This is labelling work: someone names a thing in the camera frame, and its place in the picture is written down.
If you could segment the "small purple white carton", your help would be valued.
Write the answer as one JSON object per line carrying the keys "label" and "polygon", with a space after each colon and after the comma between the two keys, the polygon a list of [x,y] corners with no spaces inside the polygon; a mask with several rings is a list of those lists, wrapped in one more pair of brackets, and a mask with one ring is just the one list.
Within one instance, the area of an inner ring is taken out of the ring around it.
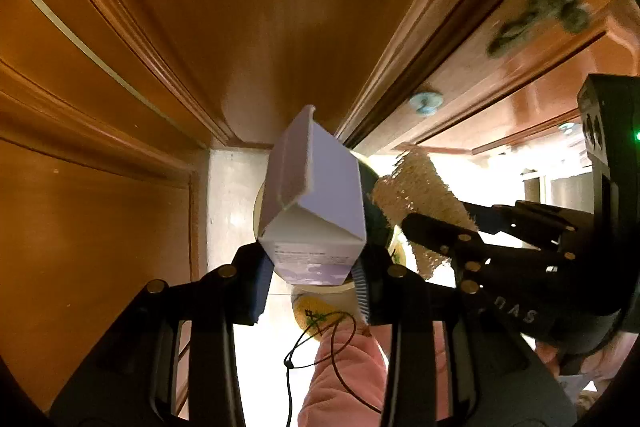
{"label": "small purple white carton", "polygon": [[283,239],[295,207],[335,218],[350,239],[366,245],[358,159],[314,121],[305,106],[269,154],[257,240],[262,248]]}

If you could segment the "tan loofah scrubber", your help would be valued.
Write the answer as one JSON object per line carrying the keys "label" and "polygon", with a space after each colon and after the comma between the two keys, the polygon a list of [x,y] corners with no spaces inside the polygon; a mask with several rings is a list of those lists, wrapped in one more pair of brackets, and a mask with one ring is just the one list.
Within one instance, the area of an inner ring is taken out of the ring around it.
{"label": "tan loofah scrubber", "polygon": [[468,210],[440,179],[431,158],[417,148],[400,155],[393,172],[375,182],[371,199],[394,227],[410,213],[420,213],[478,231]]}

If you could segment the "blue cabinet knob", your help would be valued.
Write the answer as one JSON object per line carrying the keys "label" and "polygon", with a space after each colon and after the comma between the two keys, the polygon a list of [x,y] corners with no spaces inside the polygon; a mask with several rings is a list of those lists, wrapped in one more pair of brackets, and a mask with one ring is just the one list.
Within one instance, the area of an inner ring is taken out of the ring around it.
{"label": "blue cabinet knob", "polygon": [[422,91],[409,98],[408,103],[414,113],[427,117],[434,115],[444,104],[444,97],[439,92]]}

